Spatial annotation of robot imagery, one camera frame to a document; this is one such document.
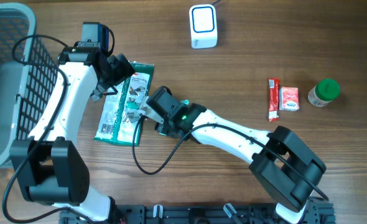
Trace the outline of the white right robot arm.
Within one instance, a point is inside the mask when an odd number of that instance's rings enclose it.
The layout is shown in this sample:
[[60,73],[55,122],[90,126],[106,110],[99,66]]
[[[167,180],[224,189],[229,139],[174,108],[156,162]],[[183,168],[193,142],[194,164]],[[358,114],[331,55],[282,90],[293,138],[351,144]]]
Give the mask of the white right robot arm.
[[214,146],[245,161],[277,201],[275,212],[286,223],[304,219],[313,192],[328,198],[317,187],[326,165],[286,127],[278,126],[270,132],[241,126],[202,105],[175,99],[165,86],[145,97],[140,110],[156,121],[156,131],[164,136]]

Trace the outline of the green lid jar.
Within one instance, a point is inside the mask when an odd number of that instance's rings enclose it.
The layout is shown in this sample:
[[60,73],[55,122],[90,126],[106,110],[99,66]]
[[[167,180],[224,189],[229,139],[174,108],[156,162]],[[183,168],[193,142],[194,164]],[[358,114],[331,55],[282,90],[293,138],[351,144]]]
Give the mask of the green lid jar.
[[316,84],[308,93],[308,101],[316,107],[324,107],[340,95],[339,84],[326,78]]

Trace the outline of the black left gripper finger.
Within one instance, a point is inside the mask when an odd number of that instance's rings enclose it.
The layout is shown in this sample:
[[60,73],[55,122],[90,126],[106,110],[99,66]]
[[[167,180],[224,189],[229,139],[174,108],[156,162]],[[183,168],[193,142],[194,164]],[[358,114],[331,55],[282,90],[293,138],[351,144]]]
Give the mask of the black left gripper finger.
[[108,63],[112,68],[111,84],[119,85],[125,79],[130,78],[135,70],[130,64],[129,60],[124,56],[124,54],[119,54],[117,56],[112,55],[108,57]]
[[90,98],[93,101],[100,100],[103,96],[116,95],[117,89],[110,82],[98,82],[92,91]]

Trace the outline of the red patterned small box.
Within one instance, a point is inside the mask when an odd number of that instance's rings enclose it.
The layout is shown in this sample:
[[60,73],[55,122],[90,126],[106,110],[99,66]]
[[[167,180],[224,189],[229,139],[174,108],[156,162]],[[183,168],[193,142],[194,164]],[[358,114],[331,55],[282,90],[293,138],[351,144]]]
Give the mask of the red patterned small box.
[[296,87],[282,86],[279,90],[279,109],[297,111],[299,109],[299,91]]

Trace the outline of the red sachet stick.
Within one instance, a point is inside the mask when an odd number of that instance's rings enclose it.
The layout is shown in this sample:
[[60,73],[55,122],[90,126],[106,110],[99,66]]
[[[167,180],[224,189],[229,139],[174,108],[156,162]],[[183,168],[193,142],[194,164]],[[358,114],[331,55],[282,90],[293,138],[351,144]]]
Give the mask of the red sachet stick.
[[269,112],[268,120],[270,122],[279,119],[278,109],[279,109],[279,79],[278,78],[268,78],[269,84]]

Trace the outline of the green glove packet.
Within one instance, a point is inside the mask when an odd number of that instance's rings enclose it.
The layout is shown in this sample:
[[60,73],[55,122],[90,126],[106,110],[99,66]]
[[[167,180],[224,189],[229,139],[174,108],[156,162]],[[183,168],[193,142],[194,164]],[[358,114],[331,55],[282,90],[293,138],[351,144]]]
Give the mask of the green glove packet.
[[115,145],[139,144],[139,107],[149,92],[154,65],[133,62],[134,75],[109,88],[94,140]]

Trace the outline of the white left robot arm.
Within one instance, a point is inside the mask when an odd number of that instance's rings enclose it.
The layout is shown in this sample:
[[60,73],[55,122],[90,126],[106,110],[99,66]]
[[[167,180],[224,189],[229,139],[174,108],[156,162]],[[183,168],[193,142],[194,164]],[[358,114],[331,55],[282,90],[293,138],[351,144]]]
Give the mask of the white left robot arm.
[[113,55],[113,31],[99,22],[84,22],[81,40],[65,45],[53,67],[57,82],[27,139],[11,144],[14,168],[24,200],[53,206],[84,223],[121,223],[112,197],[90,184],[89,170],[76,149],[78,129],[89,100],[117,94],[116,86],[134,74],[123,55]]

